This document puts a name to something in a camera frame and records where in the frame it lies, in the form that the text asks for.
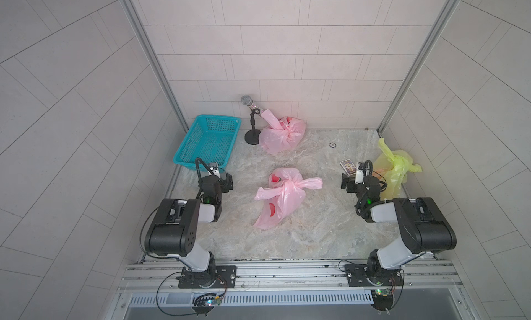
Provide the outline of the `pink plastic bag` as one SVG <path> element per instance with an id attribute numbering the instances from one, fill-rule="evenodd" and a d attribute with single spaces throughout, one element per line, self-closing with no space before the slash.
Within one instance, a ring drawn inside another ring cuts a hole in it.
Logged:
<path id="1" fill-rule="evenodd" d="M 268 188 L 260 187 L 254 197 L 255 201 L 263 201 L 264 206 L 253 226 L 272 229 L 300 207 L 306 198 L 306 189 L 322 187 L 321 178 L 304 179 L 296 168 L 275 169 L 268 178 Z"/>
<path id="2" fill-rule="evenodd" d="M 259 145 L 271 155 L 295 149 L 306 131 L 306 123 L 301 119 L 294 117 L 278 119 L 270 110 L 263 111 L 261 118 L 268 123 L 268 126 L 259 134 Z"/>

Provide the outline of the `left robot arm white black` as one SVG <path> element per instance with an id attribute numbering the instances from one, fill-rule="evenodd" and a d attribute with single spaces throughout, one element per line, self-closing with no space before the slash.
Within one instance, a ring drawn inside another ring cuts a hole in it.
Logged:
<path id="1" fill-rule="evenodd" d="M 223 194 L 234 189 L 231 174 L 215 163 L 195 159 L 199 192 L 194 199 L 166 198 L 153 211 L 146 232 L 140 233 L 140 248 L 155 259 L 175 259 L 183 264 L 176 274 L 179 288 L 228 287 L 232 272 L 219 269 L 213 253 L 197 242 L 200 223 L 215 223 L 222 213 Z"/>

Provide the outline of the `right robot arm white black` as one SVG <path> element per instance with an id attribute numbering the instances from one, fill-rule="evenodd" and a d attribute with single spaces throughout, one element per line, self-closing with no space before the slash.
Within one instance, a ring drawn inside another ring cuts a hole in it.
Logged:
<path id="1" fill-rule="evenodd" d="M 432 198 L 381 196 L 387 190 L 384 178 L 374 176 L 372 161 L 354 166 L 343 162 L 341 188 L 357 197 L 356 214 L 368 223 L 396 223 L 400 236 L 386 247 L 373 250 L 365 265 L 346 262 L 340 266 L 351 287 L 390 286 L 404 282 L 402 267 L 426 253 L 454 249 L 454 230 Z"/>

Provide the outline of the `yellow-green plastic bag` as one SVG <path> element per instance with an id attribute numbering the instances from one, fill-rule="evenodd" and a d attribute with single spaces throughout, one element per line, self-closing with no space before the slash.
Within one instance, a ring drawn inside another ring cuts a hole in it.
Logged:
<path id="1" fill-rule="evenodd" d="M 392 151 L 380 138 L 378 146 L 382 153 L 373 162 L 374 174 L 378 173 L 387 182 L 387 188 L 380 193 L 381 199 L 399 198 L 402 184 L 407 182 L 408 173 L 420 173 L 423 171 L 419 164 L 413 163 L 413 158 L 405 151 Z"/>

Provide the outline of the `pink plastic bag back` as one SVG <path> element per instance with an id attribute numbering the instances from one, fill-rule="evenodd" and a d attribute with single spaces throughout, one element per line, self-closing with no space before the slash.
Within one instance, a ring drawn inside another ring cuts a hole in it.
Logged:
<path id="1" fill-rule="evenodd" d="M 271 155 L 295 149 L 306 131 L 306 123 L 301 119 L 294 117 L 278 119 L 270 110 L 263 111 L 261 118 L 268 123 L 268 126 L 259 134 L 259 145 Z"/>

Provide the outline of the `playing card deck box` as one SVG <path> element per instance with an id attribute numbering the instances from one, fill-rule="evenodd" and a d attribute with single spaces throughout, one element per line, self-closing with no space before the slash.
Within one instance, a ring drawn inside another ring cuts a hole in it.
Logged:
<path id="1" fill-rule="evenodd" d="M 355 175 L 358 170 L 358 165 L 353 163 L 350 159 L 341 161 L 340 166 L 343 168 L 347 176 Z"/>

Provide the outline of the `teal plastic basket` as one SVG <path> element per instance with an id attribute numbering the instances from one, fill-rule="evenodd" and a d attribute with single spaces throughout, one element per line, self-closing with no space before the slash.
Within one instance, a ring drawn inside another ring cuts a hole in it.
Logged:
<path id="1" fill-rule="evenodd" d="M 224 169 L 230 159 L 241 119 L 222 115 L 199 115 L 187 132 L 173 157 L 173 162 L 189 170 L 195 169 L 195 159 L 206 164 L 217 163 Z"/>

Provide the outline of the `microphone on black stand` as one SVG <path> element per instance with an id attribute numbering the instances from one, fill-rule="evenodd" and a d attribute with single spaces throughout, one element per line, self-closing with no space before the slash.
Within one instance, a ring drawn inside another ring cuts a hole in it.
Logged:
<path id="1" fill-rule="evenodd" d="M 260 130 L 257 130 L 256 128 L 256 115 L 261 114 L 261 108 L 252 100 L 252 98 L 249 95 L 244 95 L 241 98 L 241 103 L 248 107 L 250 109 L 250 125 L 251 129 L 245 134 L 245 141 L 247 144 L 250 145 L 258 145 L 259 144 L 259 135 L 261 133 Z"/>

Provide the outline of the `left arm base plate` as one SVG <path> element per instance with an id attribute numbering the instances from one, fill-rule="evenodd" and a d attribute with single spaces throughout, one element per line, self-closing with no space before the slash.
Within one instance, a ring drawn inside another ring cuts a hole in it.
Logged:
<path id="1" fill-rule="evenodd" d="M 237 266 L 217 265 L 204 272 L 192 272 L 184 267 L 178 276 L 179 289 L 234 288 Z"/>

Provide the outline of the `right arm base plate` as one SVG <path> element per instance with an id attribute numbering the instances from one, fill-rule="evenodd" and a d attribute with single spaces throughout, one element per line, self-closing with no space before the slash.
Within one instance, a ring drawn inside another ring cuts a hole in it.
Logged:
<path id="1" fill-rule="evenodd" d="M 347 263 L 343 267 L 350 287 L 396 287 L 404 283 L 401 270 L 386 270 L 380 267 Z"/>

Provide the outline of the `aluminium rail frame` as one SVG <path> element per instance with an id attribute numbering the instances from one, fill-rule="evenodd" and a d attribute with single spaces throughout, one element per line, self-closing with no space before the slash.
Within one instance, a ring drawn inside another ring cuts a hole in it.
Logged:
<path id="1" fill-rule="evenodd" d="M 153 308 L 158 316 L 173 310 L 193 314 L 192 301 L 207 293 L 222 298 L 211 312 L 246 306 L 357 306 L 369 313 L 420 312 L 422 318 L 478 319 L 478 313 L 450 260 L 418 259 L 402 267 L 404 283 L 396 287 L 350 287 L 340 266 L 359 260 L 220 260 L 237 266 L 234 288 L 179 289 L 176 274 L 183 265 L 172 260 L 147 260 L 126 267 L 106 319 L 124 319 L 134 308 Z M 389 312 L 371 305 L 372 290 L 390 289 L 394 307 Z"/>

